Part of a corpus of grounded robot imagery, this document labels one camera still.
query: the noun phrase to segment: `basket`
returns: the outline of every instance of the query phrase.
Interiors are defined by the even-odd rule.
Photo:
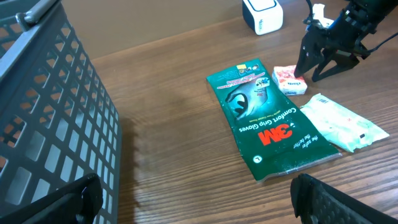
[[[0,216],[95,172],[94,223],[117,223],[118,111],[62,4],[10,0],[0,12]]]

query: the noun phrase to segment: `basket handle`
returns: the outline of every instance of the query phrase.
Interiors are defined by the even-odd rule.
[[[40,21],[40,18],[59,0],[40,0],[32,9],[16,14],[16,19],[21,29],[25,32]]]

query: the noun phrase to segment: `small box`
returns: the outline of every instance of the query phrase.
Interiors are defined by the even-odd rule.
[[[274,72],[272,72],[273,81],[286,96],[302,95],[307,90],[304,78],[294,77],[295,69],[295,65],[274,67]]]
[[[257,35],[279,30],[284,20],[276,0],[243,0],[243,19]]]

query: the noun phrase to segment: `wood grain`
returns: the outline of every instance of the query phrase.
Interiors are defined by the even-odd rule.
[[[323,1],[337,18],[345,1]],[[294,65],[308,16],[304,1],[280,1],[281,30],[255,36],[241,17],[94,60],[121,116],[123,154],[119,223],[300,223],[290,201],[298,173],[256,184],[206,77],[260,58]],[[398,30],[395,10],[365,45],[373,48]],[[306,172],[398,218],[398,40],[353,70],[317,83],[322,93],[370,119],[391,136]]]

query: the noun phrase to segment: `gray glove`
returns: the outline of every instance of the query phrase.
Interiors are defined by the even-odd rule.
[[[238,113],[236,119],[242,119],[256,112],[268,99],[267,86],[269,86],[268,78],[257,78],[250,82],[240,84],[225,99],[225,102],[232,102],[238,95],[242,95],[244,101],[238,101],[243,108],[236,108]]]

